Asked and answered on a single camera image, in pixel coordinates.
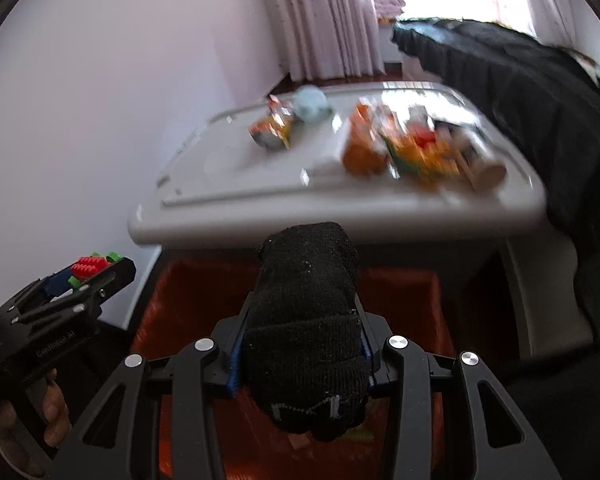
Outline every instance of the black cloth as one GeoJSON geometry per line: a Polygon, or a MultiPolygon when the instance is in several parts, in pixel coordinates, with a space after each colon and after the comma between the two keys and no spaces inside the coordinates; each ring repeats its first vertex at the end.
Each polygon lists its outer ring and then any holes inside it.
{"type": "Polygon", "coordinates": [[[600,90],[566,53],[494,23],[398,22],[394,43],[466,95],[542,178],[578,253],[574,291],[600,336],[600,90]]]}
{"type": "Polygon", "coordinates": [[[562,479],[600,479],[600,345],[521,362],[499,378],[562,479]]]}
{"type": "Polygon", "coordinates": [[[371,374],[355,305],[358,254],[327,222],[269,237],[242,343],[246,384],[283,431],[333,440],[364,418],[371,374]]]}

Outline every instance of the black sock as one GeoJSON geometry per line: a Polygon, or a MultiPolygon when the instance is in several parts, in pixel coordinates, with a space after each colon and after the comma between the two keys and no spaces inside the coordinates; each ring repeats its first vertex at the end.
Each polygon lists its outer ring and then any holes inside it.
{"type": "Polygon", "coordinates": [[[362,422],[371,373],[354,301],[355,247],[328,222],[270,236],[259,255],[242,344],[246,383],[281,430],[333,440],[362,422]]]}

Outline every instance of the snack bag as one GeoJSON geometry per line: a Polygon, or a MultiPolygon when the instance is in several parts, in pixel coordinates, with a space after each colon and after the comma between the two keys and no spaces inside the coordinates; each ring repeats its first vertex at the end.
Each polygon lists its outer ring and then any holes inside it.
{"type": "Polygon", "coordinates": [[[458,176],[458,165],[448,139],[431,130],[423,106],[409,109],[403,136],[384,136],[392,162],[400,175],[416,174],[424,182],[458,176]]]}
{"type": "Polygon", "coordinates": [[[373,106],[360,100],[349,117],[351,129],[342,155],[342,163],[356,176],[380,174],[386,170],[388,153],[382,137],[373,128],[373,106]]]}
{"type": "Polygon", "coordinates": [[[291,126],[296,115],[288,103],[275,95],[269,96],[269,115],[249,126],[249,133],[257,145],[268,150],[289,149],[291,126]]]}

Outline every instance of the white wall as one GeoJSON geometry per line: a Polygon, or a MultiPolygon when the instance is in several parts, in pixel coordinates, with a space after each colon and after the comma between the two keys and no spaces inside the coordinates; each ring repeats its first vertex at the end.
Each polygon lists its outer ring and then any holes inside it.
{"type": "Polygon", "coordinates": [[[600,20],[586,0],[569,0],[575,22],[576,49],[600,64],[600,20]]]}
{"type": "Polygon", "coordinates": [[[282,76],[262,0],[20,0],[0,28],[0,304],[91,251],[140,275],[128,213],[205,118],[282,76]]]}
{"type": "Polygon", "coordinates": [[[391,42],[394,36],[393,25],[378,25],[380,35],[380,54],[382,61],[385,63],[400,63],[402,62],[402,53],[395,43],[391,42]]]}

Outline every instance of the human hand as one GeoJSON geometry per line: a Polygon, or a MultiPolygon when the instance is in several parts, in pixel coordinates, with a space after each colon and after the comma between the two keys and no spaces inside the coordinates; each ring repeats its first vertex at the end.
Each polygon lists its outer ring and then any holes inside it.
{"type": "MultiPolygon", "coordinates": [[[[64,402],[62,390],[56,384],[58,373],[52,370],[46,375],[46,394],[42,401],[42,411],[46,418],[45,442],[57,447],[64,442],[71,431],[69,408],[64,402]]],[[[11,430],[17,421],[16,412],[8,400],[0,402],[0,448],[11,466],[32,476],[42,476],[42,468],[29,453],[14,439],[11,430]]]]}

